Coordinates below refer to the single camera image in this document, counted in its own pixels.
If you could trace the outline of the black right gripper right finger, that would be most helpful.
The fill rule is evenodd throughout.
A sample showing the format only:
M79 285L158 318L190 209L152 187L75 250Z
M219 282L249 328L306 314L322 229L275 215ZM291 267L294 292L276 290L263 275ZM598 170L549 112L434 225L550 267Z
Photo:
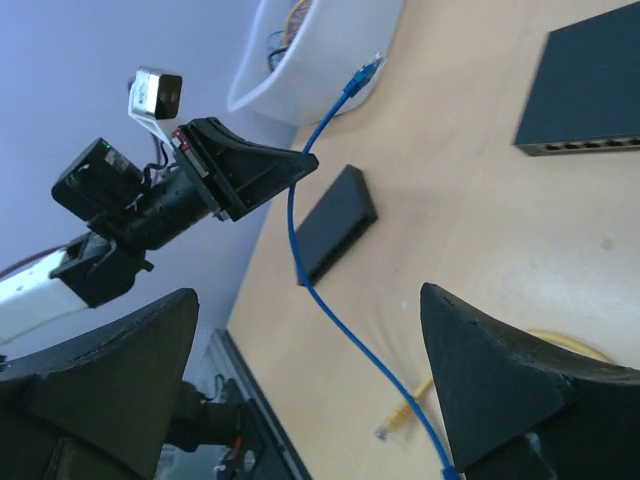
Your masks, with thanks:
M460 473L638 478L638 370L557 347L432 283L421 288L420 316Z

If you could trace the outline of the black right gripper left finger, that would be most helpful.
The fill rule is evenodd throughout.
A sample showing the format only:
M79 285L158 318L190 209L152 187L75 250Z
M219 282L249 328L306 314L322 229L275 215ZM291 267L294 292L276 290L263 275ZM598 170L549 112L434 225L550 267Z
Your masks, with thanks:
M190 288L1 365L4 479L151 479L189 357Z

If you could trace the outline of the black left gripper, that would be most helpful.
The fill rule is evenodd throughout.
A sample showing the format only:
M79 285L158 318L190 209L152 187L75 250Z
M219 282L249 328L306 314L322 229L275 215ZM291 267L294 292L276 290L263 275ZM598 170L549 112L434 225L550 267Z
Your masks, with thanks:
M319 166L311 153L246 141L215 117L144 124L171 147L181 171L221 221L239 220Z

